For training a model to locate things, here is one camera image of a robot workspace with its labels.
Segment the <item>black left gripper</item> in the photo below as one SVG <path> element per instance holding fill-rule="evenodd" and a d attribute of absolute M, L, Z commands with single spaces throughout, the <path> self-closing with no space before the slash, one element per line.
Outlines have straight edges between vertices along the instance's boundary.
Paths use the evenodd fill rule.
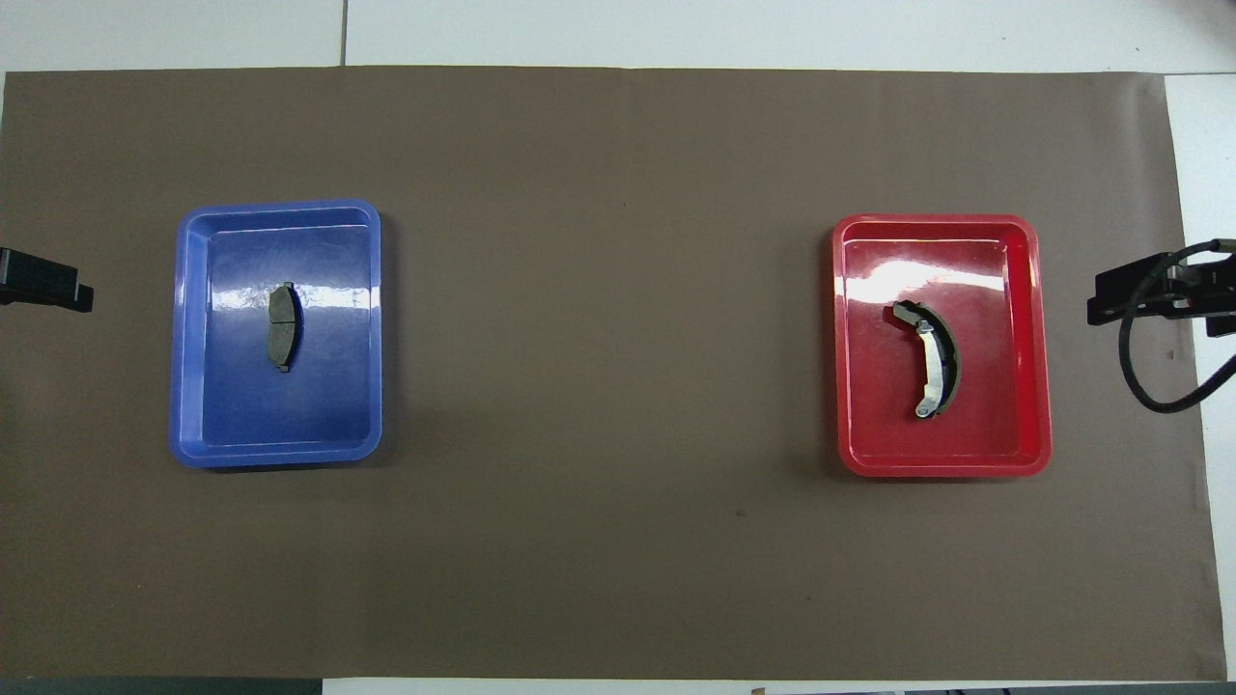
<path fill-rule="evenodd" d="M 0 305 L 27 303 L 90 313 L 94 301 L 96 291 L 79 284 L 73 265 L 0 247 Z"/>

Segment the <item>dark brake pad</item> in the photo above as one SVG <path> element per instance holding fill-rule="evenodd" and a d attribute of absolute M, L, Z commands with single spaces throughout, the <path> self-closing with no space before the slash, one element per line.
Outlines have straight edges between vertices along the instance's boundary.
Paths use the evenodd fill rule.
<path fill-rule="evenodd" d="M 303 331 L 303 312 L 295 284 L 283 282 L 269 291 L 267 320 L 267 359 L 279 373 L 289 373 Z"/>

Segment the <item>red plastic tray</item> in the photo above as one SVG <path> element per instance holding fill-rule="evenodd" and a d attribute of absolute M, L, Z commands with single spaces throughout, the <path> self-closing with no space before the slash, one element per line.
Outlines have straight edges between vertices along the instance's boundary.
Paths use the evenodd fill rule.
<path fill-rule="evenodd" d="M 840 459 L 865 479 L 1023 479 L 1052 454 L 1048 360 L 1032 225 L 1007 214 L 858 214 L 831 232 Z M 962 349 L 962 386 L 913 416 L 922 344 L 891 314 L 921 302 Z"/>

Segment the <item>blue plastic tray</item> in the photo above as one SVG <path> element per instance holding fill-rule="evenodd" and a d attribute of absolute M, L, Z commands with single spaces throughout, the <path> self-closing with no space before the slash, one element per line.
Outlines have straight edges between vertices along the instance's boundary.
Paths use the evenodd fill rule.
<path fill-rule="evenodd" d="M 295 284 L 289 373 L 267 298 Z M 192 469 L 353 463 L 383 435 L 382 221 L 368 202 L 206 207 L 177 234 L 169 448 Z"/>

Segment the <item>brown table mat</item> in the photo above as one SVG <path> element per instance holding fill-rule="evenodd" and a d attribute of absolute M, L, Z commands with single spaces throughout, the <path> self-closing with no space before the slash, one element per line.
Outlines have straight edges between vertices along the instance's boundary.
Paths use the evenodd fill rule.
<path fill-rule="evenodd" d="M 185 467 L 180 220 L 315 198 L 382 216 L 379 446 Z M 873 211 L 1035 228 L 1043 472 L 840 461 L 821 251 Z M 10 74 L 0 245 L 96 308 L 0 308 L 0 678 L 1222 681 L 1199 414 L 1085 320 L 1182 242 L 1161 75 Z"/>

